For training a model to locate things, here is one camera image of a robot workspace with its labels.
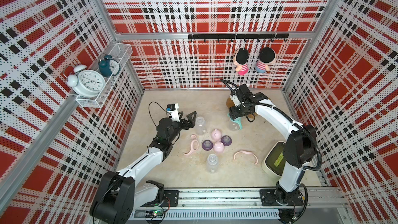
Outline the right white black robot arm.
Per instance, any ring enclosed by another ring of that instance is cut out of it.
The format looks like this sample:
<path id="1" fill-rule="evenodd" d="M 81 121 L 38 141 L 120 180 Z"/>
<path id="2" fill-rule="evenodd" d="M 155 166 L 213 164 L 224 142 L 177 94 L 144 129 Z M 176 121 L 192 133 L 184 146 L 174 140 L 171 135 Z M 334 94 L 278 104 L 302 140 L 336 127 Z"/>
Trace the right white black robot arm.
<path id="1" fill-rule="evenodd" d="M 322 165 L 321 152 L 316 141 L 316 130 L 312 125 L 303 125 L 293 120 L 263 93 L 252 93 L 246 85 L 230 88 L 229 108 L 233 120 L 249 115 L 258 115 L 269 122 L 285 138 L 282 152 L 285 165 L 281 178 L 275 186 L 269 203 L 287 206 L 297 201 L 299 187 L 306 171 L 319 171 Z"/>

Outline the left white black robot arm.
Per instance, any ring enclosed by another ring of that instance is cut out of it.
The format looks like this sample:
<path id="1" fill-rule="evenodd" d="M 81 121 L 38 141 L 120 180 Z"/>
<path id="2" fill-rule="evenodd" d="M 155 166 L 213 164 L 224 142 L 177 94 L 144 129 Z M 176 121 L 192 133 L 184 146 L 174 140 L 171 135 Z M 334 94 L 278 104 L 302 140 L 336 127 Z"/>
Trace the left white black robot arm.
<path id="1" fill-rule="evenodd" d="M 195 126 L 196 112 L 186 118 L 182 115 L 183 112 L 170 111 L 169 117 L 159 121 L 157 134 L 141 157 L 118 172 L 108 171 L 102 176 L 89 211 L 92 218 L 108 224 L 125 224 L 137 208 L 163 202 L 162 183 L 148 180 L 138 184 L 168 157 L 180 132 Z"/>

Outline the brown plush toy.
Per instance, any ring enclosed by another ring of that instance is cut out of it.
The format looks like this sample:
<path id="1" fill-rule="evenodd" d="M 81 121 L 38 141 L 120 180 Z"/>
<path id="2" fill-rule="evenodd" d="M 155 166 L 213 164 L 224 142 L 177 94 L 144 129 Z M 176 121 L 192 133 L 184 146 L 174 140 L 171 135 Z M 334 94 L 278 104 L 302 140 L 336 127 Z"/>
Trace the brown plush toy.
<path id="1" fill-rule="evenodd" d="M 226 106 L 227 106 L 227 108 L 235 107 L 235 103 L 233 102 L 233 100 L 230 97 L 227 98 Z"/>

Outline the pink bottle cap upper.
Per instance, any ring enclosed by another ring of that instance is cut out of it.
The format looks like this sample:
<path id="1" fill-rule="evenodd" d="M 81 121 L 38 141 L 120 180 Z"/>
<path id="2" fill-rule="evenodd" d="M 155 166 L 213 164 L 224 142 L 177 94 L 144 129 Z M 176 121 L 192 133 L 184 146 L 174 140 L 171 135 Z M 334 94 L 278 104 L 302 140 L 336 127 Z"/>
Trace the pink bottle cap upper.
<path id="1" fill-rule="evenodd" d="M 218 142 L 222 139 L 222 132 L 219 129 L 214 129 L 211 132 L 211 138 L 213 141 Z"/>

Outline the pink bottle cap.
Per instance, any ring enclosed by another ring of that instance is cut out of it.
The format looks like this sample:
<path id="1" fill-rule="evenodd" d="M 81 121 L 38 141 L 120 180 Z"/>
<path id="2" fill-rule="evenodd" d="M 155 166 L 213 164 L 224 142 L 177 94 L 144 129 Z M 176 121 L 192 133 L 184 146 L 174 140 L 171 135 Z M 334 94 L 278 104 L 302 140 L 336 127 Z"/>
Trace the pink bottle cap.
<path id="1" fill-rule="evenodd" d="M 214 143 L 213 151 L 215 153 L 220 154 L 220 153 L 223 153 L 224 150 L 225 150 L 225 146 L 224 146 L 223 142 L 217 141 Z"/>
<path id="2" fill-rule="evenodd" d="M 219 129 L 214 129 L 211 132 L 211 138 L 213 141 L 218 142 L 222 139 L 222 132 Z"/>

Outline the pink bottle cap lower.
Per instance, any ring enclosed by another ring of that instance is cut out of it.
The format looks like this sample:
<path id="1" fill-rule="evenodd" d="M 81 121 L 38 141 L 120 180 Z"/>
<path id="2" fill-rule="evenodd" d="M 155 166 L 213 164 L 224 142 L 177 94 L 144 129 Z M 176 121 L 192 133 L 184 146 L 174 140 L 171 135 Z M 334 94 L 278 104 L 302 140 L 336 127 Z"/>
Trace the pink bottle cap lower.
<path id="1" fill-rule="evenodd" d="M 220 153 L 223 153 L 224 150 L 225 150 L 225 146 L 224 146 L 223 142 L 217 141 L 214 143 L 213 151 L 215 153 L 220 154 Z"/>

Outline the doll with pink dress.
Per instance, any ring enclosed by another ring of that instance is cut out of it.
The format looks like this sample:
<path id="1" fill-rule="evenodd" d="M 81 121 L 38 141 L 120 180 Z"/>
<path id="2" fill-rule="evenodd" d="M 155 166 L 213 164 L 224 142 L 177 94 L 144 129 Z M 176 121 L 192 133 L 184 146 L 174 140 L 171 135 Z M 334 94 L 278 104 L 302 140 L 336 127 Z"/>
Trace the doll with pink dress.
<path id="1" fill-rule="evenodd" d="M 248 73 L 248 58 L 249 52 L 246 49 L 240 48 L 235 52 L 233 62 L 236 66 L 235 71 L 238 73 L 238 75 L 244 76 L 246 73 Z"/>

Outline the white bin green inside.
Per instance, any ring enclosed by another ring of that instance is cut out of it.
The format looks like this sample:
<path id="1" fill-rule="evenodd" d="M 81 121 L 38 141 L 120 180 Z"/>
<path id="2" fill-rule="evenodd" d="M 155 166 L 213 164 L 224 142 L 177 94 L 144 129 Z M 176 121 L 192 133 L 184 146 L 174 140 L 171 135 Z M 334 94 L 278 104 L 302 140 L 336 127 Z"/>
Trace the white bin green inside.
<path id="1" fill-rule="evenodd" d="M 264 158 L 261 167 L 269 176 L 280 178 L 283 174 L 286 160 L 283 155 L 286 142 L 277 142 Z"/>

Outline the doll with striped shirt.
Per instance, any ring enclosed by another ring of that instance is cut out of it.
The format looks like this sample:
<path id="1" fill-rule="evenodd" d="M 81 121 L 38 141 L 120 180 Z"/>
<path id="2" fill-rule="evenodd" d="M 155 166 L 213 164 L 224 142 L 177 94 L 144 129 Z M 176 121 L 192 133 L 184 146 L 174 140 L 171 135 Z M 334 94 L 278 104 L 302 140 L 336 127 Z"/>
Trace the doll with striped shirt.
<path id="1" fill-rule="evenodd" d="M 256 63 L 255 69 L 258 73 L 266 73 L 271 69 L 270 64 L 276 62 L 276 53 L 271 47 L 264 47 L 260 50 L 259 58 Z"/>

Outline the green circuit board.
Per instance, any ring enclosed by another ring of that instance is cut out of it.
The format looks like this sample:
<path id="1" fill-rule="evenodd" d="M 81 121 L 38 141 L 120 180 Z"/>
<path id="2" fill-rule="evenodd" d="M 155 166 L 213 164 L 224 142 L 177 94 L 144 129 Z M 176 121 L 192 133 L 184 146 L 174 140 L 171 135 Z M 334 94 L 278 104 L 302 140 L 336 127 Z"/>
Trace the green circuit board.
<path id="1" fill-rule="evenodd" d="M 165 211 L 161 209 L 152 209 L 145 211 L 144 218 L 145 219 L 159 219 L 163 218 Z"/>

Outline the teal alarm clock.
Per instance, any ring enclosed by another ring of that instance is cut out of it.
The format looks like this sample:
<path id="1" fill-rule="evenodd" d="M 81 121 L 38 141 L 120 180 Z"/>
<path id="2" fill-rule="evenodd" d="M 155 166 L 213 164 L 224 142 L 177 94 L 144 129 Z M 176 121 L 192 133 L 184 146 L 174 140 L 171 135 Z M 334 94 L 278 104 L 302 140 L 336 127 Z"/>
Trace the teal alarm clock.
<path id="1" fill-rule="evenodd" d="M 111 55 L 103 56 L 98 62 L 98 68 L 104 77 L 117 76 L 121 70 L 119 62 Z"/>

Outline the large white alarm clock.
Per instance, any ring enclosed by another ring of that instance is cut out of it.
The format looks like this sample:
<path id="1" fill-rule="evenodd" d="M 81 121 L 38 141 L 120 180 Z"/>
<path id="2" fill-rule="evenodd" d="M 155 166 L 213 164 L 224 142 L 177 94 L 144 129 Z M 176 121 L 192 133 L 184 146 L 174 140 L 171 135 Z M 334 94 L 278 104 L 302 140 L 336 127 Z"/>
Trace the large white alarm clock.
<path id="1" fill-rule="evenodd" d="M 87 69 L 86 65 L 73 68 L 73 73 L 67 76 L 66 84 L 79 96 L 92 98 L 99 96 L 105 88 L 105 78 L 97 71 Z"/>

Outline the black hook rail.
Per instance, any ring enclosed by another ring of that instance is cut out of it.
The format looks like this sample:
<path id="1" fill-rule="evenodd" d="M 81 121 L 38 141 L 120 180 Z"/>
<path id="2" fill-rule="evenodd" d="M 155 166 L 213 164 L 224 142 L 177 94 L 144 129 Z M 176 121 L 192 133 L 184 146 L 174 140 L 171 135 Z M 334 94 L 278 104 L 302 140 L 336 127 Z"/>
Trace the black hook rail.
<path id="1" fill-rule="evenodd" d="M 288 39 L 289 33 L 265 34 L 189 34 L 188 40 L 236 40 L 236 39 Z"/>

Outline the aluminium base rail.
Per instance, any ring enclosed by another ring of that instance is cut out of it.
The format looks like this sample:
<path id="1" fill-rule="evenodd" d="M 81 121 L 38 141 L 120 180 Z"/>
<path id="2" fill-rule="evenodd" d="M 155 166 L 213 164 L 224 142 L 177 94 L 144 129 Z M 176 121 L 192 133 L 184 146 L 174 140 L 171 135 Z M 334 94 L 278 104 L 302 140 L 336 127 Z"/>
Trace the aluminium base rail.
<path id="1" fill-rule="evenodd" d="M 287 206 L 269 203 L 274 191 L 273 188 L 165 189 L 162 203 L 149 203 L 137 208 L 128 221 L 158 224 L 163 220 L 270 219 L 288 224 L 293 219 L 296 224 L 354 223 L 348 203 L 337 188 L 300 188 L 299 199 Z M 145 211 L 152 209 L 165 211 L 163 218 L 145 219 Z"/>

